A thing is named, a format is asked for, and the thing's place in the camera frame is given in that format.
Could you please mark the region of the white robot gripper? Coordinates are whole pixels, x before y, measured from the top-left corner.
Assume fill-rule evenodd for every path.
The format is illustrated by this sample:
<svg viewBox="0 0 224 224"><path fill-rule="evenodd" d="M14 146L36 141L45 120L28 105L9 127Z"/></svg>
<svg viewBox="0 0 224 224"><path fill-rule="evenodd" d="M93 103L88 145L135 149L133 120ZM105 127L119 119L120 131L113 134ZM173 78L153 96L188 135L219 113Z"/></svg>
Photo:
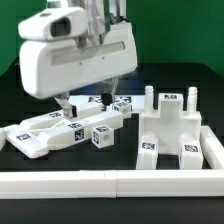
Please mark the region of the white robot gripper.
<svg viewBox="0 0 224 224"><path fill-rule="evenodd" d="M69 91L105 80L101 99L110 106L119 82L117 76L136 68L135 40L128 22L113 25L100 46L78 48L74 39L68 39L26 41L20 49L24 90L37 99L55 96L66 118L77 116L77 107L69 103Z"/></svg>

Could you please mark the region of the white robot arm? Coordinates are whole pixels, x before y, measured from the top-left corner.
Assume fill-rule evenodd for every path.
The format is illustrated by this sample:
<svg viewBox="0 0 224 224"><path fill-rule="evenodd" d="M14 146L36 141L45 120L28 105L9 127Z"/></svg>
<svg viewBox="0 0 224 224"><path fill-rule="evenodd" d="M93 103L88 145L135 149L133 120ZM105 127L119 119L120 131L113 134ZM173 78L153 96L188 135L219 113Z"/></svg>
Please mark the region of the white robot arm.
<svg viewBox="0 0 224 224"><path fill-rule="evenodd" d="M109 0L47 0L43 11L18 25L24 90L53 97L66 118L77 115L69 92L137 68L132 25L110 12Z"/></svg>

